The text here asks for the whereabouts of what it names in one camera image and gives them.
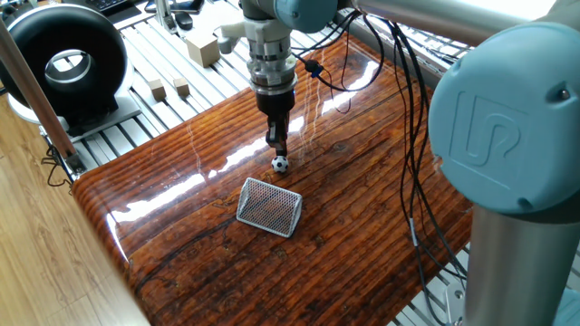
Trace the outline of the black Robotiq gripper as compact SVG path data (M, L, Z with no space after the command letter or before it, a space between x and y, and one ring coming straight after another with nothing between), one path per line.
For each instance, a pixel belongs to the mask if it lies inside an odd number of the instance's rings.
M276 95L257 93L256 106L271 118L267 120L266 143L269 147L275 147L277 156L286 157L289 112L295 106L295 91Z

